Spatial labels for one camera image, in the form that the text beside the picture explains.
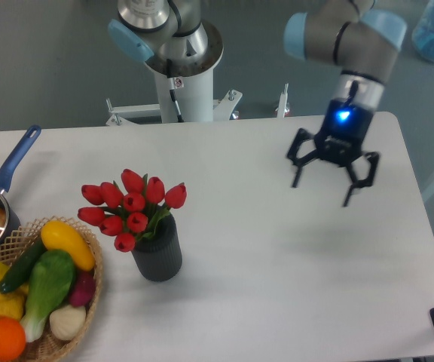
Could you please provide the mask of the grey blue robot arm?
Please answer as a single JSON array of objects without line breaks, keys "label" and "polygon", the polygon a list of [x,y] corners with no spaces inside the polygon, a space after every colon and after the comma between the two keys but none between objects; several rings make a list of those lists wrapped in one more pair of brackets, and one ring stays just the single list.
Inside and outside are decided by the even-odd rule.
[{"label": "grey blue robot arm", "polygon": [[[405,21],[372,1],[328,1],[296,13],[283,34],[285,52],[341,68],[317,133],[300,129],[287,157],[302,171],[315,160],[344,168],[350,191],[373,185],[380,156],[362,148],[401,50]],[[163,122],[211,122],[229,112],[213,99],[213,70],[222,37],[201,17],[198,1],[120,1],[108,24],[114,44],[154,74]]]}]

